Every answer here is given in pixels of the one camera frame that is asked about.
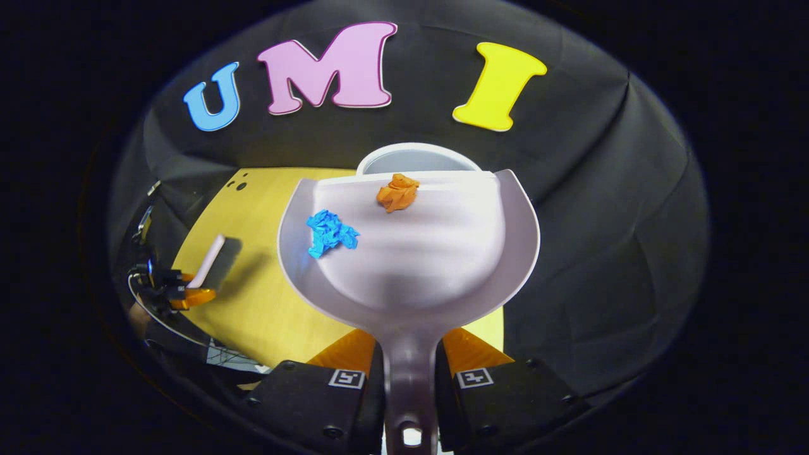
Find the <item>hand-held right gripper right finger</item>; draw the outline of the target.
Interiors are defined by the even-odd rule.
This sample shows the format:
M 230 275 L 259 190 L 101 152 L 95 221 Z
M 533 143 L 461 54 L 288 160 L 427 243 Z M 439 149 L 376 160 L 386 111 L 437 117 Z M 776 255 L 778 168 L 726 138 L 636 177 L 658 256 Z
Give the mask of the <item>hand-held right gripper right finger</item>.
M 439 444 L 452 455 L 517 455 L 592 409 L 542 360 L 514 360 L 466 329 L 436 351 Z

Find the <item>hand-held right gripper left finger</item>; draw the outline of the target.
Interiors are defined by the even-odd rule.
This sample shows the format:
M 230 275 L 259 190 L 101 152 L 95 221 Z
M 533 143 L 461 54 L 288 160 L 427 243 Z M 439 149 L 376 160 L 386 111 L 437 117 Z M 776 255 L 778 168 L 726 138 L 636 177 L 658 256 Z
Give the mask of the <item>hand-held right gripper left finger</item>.
M 382 455 L 382 354 L 355 329 L 308 363 L 284 360 L 246 395 L 248 416 L 307 455 Z

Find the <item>small pink broom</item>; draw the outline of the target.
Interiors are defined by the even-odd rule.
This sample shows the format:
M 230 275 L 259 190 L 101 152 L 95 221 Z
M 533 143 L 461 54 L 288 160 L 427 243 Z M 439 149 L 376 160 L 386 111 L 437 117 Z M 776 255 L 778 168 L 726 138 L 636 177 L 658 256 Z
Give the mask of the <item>small pink broom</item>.
M 200 263 L 197 273 L 194 274 L 193 279 L 186 285 L 186 288 L 198 289 L 202 287 L 202 284 L 205 282 L 208 274 L 210 274 L 210 270 L 216 262 L 225 242 L 226 237 L 222 234 L 215 236 L 214 241 L 212 242 L 210 248 L 208 248 L 205 257 L 202 260 L 202 263 Z

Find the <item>pink dustpan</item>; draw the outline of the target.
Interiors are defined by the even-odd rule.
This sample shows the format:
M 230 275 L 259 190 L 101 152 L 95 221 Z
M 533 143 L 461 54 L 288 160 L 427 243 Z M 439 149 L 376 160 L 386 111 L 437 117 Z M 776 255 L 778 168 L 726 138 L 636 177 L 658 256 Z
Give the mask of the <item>pink dustpan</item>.
M 414 172 L 413 204 L 376 201 L 392 173 L 301 179 L 281 217 L 277 258 L 306 303 L 372 335 L 384 360 L 387 455 L 436 455 L 437 344 L 502 307 L 528 281 L 538 218 L 516 174 Z M 321 210 L 360 236 L 320 259 L 307 219 Z

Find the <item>orange paper trash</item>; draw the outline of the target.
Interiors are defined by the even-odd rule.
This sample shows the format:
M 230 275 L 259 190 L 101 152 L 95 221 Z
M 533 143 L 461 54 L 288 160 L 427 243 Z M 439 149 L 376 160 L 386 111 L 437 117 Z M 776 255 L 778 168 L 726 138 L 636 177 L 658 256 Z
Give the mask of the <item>orange paper trash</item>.
M 404 210 L 415 201 L 420 185 L 416 179 L 408 178 L 401 173 L 393 173 L 390 182 L 379 189 L 376 201 L 387 213 Z

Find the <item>white ribbed garbage bin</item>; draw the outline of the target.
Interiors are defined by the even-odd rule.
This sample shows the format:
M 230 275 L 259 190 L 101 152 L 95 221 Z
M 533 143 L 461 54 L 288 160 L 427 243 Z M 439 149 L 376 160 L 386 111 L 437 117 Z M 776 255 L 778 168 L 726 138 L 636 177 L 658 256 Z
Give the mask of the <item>white ribbed garbage bin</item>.
M 356 175 L 404 172 L 480 172 L 471 159 L 427 142 L 398 142 L 366 155 L 356 167 Z

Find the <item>blue paper trash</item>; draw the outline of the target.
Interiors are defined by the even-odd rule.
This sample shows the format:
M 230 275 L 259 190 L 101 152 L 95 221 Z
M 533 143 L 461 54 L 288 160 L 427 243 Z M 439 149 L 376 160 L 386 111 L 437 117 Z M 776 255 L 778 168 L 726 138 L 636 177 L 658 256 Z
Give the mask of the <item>blue paper trash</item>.
M 312 230 L 312 245 L 308 250 L 311 257 L 320 259 L 327 251 L 344 245 L 348 250 L 358 246 L 360 233 L 344 224 L 338 215 L 329 210 L 321 210 L 310 216 L 306 225 Z

